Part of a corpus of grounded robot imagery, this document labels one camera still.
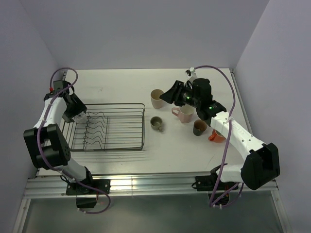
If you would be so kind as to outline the clear glass cup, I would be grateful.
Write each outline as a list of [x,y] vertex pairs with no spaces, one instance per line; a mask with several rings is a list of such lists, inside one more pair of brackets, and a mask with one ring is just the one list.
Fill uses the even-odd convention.
[[81,113],[81,114],[77,115],[77,116],[74,118],[74,121],[75,121],[77,124],[87,124],[88,118],[87,118],[87,115],[86,115],[86,114]]

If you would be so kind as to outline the beige tumbler cup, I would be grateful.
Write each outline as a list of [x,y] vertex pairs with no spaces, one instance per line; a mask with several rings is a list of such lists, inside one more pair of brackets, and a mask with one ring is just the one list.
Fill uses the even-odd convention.
[[164,92],[160,89],[154,89],[152,92],[151,92],[151,103],[152,103],[152,106],[155,108],[155,109],[160,109],[163,107],[164,105],[164,101],[160,98],[160,96],[163,94]]

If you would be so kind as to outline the pink mug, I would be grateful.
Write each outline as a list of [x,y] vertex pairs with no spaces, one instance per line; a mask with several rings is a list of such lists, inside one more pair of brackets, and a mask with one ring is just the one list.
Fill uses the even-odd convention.
[[178,117],[181,123],[189,123],[195,112],[195,108],[190,105],[184,105],[182,107],[173,107],[171,111],[173,115]]

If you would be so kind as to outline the orange mug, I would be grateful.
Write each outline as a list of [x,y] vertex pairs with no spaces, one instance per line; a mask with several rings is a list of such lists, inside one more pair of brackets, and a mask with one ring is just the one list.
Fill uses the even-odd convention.
[[215,143],[222,143],[226,141],[226,138],[220,132],[214,129],[212,134],[208,137],[208,140]]

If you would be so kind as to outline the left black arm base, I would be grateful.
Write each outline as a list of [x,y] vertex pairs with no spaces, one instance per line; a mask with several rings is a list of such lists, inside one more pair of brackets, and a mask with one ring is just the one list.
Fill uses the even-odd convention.
[[91,188],[84,187],[77,183],[69,183],[66,189],[67,196],[79,196],[79,195],[97,195],[102,194],[98,190],[109,194],[110,192],[110,179],[94,179],[91,184],[88,184]]

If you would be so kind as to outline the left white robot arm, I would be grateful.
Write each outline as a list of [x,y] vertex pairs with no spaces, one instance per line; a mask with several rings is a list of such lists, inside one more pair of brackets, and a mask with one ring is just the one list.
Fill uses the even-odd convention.
[[53,82],[52,90],[44,97],[39,121],[25,130],[23,137],[34,167],[57,171],[71,186],[77,183],[82,193],[89,194],[95,187],[92,175],[71,158],[70,147],[60,130],[62,120],[72,123],[75,117],[84,116],[87,111],[76,94],[70,93],[70,88],[74,90],[67,81]]

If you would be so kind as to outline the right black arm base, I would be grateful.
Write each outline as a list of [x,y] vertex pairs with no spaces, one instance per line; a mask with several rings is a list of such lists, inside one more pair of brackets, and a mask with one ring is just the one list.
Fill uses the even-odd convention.
[[[191,185],[193,189],[200,191],[213,191],[217,178],[212,175],[195,176],[195,182]],[[232,188],[235,182],[222,182],[219,181],[217,191],[227,191]]]

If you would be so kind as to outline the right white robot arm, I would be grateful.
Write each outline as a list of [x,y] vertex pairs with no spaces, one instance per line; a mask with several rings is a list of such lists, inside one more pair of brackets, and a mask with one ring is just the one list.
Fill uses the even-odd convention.
[[224,136],[242,156],[242,165],[224,164],[211,170],[209,186],[221,189],[227,183],[243,183],[257,190],[280,175],[276,145],[255,138],[234,120],[226,108],[213,99],[208,79],[198,78],[187,84],[176,81],[160,99],[179,107],[194,107],[199,118]]

